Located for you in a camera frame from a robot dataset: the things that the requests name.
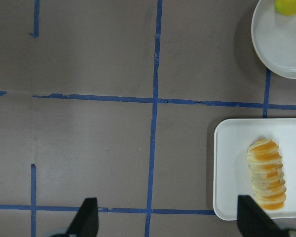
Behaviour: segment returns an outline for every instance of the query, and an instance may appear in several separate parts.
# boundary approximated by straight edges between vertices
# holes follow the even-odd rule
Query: lemon
[[[296,14],[296,0],[276,0],[275,10],[283,15],[291,16]]]

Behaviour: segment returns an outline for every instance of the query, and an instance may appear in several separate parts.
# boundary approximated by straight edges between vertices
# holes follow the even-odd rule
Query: plate
[[[287,188],[284,207],[266,213],[296,217],[296,118],[227,119],[216,127],[214,138],[213,206],[218,217],[236,220],[238,195],[254,196],[246,154],[261,138],[279,145]]]
[[[251,24],[253,46],[271,71],[296,79],[296,15],[282,15],[274,4],[275,0],[258,2]]]

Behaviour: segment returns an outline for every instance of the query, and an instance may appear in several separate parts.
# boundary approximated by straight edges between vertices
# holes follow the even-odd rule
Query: white rectangular tray
[[[223,220],[237,219],[238,195],[254,196],[247,150],[257,139],[279,145],[286,180],[285,206],[266,211],[271,218],[296,217],[296,118],[227,119],[214,136],[214,211]]]

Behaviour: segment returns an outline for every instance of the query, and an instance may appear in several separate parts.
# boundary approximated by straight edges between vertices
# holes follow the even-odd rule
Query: yellow fruit
[[[296,0],[276,0],[275,10],[283,15],[291,16],[296,14]]]

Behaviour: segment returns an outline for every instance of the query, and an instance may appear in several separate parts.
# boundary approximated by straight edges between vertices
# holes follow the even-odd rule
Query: metal screw
[[[288,231],[288,235],[290,237],[296,237],[296,231],[290,230],[290,231]]]

